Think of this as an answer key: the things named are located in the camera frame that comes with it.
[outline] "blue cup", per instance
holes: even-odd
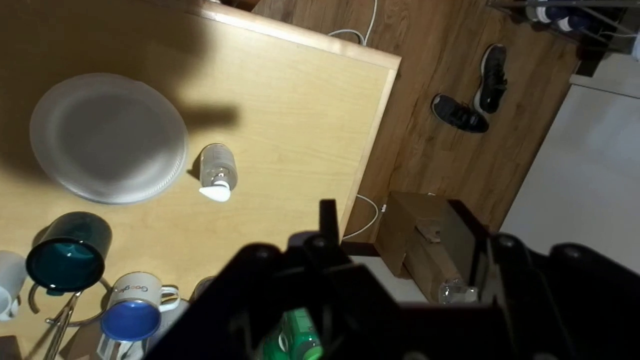
[[[160,312],[177,307],[175,286],[161,286],[150,272],[128,272],[116,280],[100,328],[111,340],[139,342],[158,331]]]

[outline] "black machine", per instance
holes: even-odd
[[[640,279],[577,247],[547,256],[517,239],[477,237],[467,280],[480,302],[397,307],[338,247],[335,206],[319,202],[319,230],[242,248],[146,359],[258,359],[282,312],[308,309],[324,359],[640,359]]]

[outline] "white plate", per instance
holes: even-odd
[[[175,109],[154,89],[116,75],[84,75],[50,89],[33,109],[30,143],[50,179],[103,204],[160,194],[185,160]]]

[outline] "green object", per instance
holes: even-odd
[[[54,221],[25,256],[25,272],[48,295],[80,292],[103,275],[110,227],[95,215],[69,213]]]
[[[305,309],[284,315],[284,335],[288,337],[288,355],[292,360],[321,359],[321,345]]]
[[[261,342],[261,360],[289,360],[288,353],[277,347],[279,328]]]
[[[264,360],[319,360],[321,345],[305,309],[286,312],[261,342]]]

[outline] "teal mug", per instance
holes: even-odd
[[[103,275],[110,227],[95,215],[56,218],[25,256],[27,276],[48,295],[82,292]]]

